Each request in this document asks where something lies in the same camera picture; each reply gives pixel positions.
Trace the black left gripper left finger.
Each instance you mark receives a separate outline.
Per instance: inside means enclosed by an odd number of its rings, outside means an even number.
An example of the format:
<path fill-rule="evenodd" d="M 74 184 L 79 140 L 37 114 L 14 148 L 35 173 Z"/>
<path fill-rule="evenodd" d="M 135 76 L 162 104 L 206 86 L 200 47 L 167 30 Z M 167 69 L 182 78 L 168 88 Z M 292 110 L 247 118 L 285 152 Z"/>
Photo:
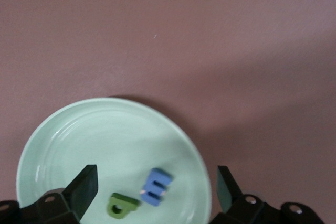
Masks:
<path fill-rule="evenodd" d="M 97 165 L 87 165 L 65 189 L 51 190 L 29 206 L 1 201 L 1 223 L 80 223 L 98 188 Z"/>

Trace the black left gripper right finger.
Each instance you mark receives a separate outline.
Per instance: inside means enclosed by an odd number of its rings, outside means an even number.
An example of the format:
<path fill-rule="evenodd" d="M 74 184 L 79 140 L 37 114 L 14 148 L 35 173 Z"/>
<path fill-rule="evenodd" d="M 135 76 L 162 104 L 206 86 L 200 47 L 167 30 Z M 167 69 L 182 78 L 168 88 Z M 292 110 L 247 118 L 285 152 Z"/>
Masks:
<path fill-rule="evenodd" d="M 317 213 L 298 202 L 276 209 L 252 194 L 243 194 L 227 166 L 217 167 L 216 192 L 222 211 L 210 223 L 323 223 Z"/>

